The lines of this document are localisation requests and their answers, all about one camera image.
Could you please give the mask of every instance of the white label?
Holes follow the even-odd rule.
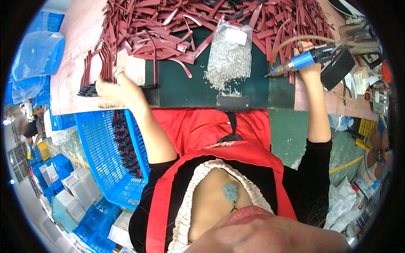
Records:
[[[351,90],[352,89],[352,75],[348,73],[345,76],[346,86]]]
[[[226,33],[225,33],[225,40],[233,42],[233,43],[238,43],[241,45],[245,45],[247,39],[247,33],[227,28]]]

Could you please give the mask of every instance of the woman's arm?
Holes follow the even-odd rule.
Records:
[[[133,113],[141,130],[150,164],[169,162],[177,158],[173,144],[153,116],[143,91],[123,72],[118,74],[117,84],[104,82],[100,75],[96,90],[100,96],[115,96]]]
[[[299,41],[294,56],[313,47],[311,42]],[[308,140],[310,142],[328,142],[330,126],[321,84],[321,64],[313,64],[301,69],[300,75],[305,82],[309,98]]]

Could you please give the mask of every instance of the plastic bag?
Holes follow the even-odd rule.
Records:
[[[72,126],[71,128],[61,130],[59,133],[52,135],[52,143],[55,146],[60,146],[63,143],[70,140],[70,136],[73,132],[77,131],[76,126]]]
[[[253,30],[220,20],[209,52],[205,78],[214,89],[224,91],[231,79],[250,77]]]
[[[19,104],[35,97],[47,83],[48,77],[32,77],[19,82],[13,82],[12,98],[14,104]]]
[[[355,203],[356,192],[347,180],[347,176],[337,187],[330,185],[329,212],[326,216],[324,229],[330,229],[340,216],[352,209]]]
[[[329,114],[329,125],[336,131],[345,131],[348,127],[351,127],[354,120],[349,116]]]
[[[35,31],[22,40],[11,68],[15,81],[53,75],[58,70],[65,47],[60,32]]]

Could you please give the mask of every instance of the white plastic crate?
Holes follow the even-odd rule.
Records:
[[[111,226],[108,239],[122,245],[123,247],[132,248],[133,246],[128,233],[128,226],[131,217],[132,214],[122,212]]]
[[[100,188],[98,187],[90,171],[84,168],[80,168],[78,170],[73,171],[72,175],[74,175],[84,184],[84,186],[90,193],[90,197],[92,198],[93,202],[100,196],[101,194]]]
[[[85,211],[87,211],[94,203],[94,200],[89,191],[86,189],[86,186],[74,175],[71,174],[62,180],[62,183],[67,189],[69,189]]]
[[[50,166],[47,167],[47,172],[48,172],[49,178],[51,179],[52,182],[55,182],[56,180],[59,179],[59,176],[57,175],[53,164],[51,164]]]
[[[45,179],[45,182],[47,182],[48,187],[51,186],[51,184],[53,183],[53,181],[51,180],[51,178],[49,177],[48,174],[48,170],[47,170],[48,166],[46,164],[42,165],[41,167],[39,167],[39,170],[42,173],[42,176]]]
[[[56,198],[62,203],[77,223],[79,223],[86,214],[86,211],[83,210],[77,199],[70,195],[66,190],[62,190],[56,195]]]

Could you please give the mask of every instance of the black long-sleeve top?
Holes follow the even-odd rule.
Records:
[[[331,140],[324,143],[313,143],[307,139],[306,152],[301,158],[298,170],[284,166],[283,186],[299,222],[318,227],[323,227],[325,223],[328,213],[331,149]],[[170,162],[149,165],[151,168],[149,182],[143,189],[141,201],[131,217],[128,228],[131,243],[139,253],[145,252],[149,210],[156,182],[178,159],[179,156]],[[167,245],[172,241],[174,220],[194,173],[194,168],[214,159],[217,157],[213,155],[196,157],[179,167],[172,185],[165,251],[167,251]],[[272,168],[244,164],[234,160],[222,160],[252,181],[260,189],[274,214],[277,215],[277,197]]]

